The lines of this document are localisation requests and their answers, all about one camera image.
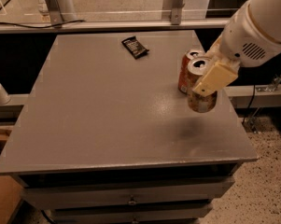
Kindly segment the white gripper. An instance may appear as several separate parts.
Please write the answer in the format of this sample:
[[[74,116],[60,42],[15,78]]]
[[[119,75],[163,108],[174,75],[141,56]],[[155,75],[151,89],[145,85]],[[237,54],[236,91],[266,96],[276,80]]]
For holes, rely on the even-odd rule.
[[[257,24],[250,4],[248,0],[235,12],[206,52],[211,67],[195,83],[195,93],[211,95],[235,81],[240,66],[258,67],[281,53],[281,41]]]

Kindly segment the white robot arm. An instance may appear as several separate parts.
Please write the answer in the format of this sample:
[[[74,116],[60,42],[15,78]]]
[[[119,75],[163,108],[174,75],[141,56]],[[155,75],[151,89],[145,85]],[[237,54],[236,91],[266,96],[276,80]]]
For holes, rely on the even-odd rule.
[[[211,95],[235,81],[241,67],[261,66],[280,53],[281,0],[248,0],[206,52],[209,65],[192,91]]]

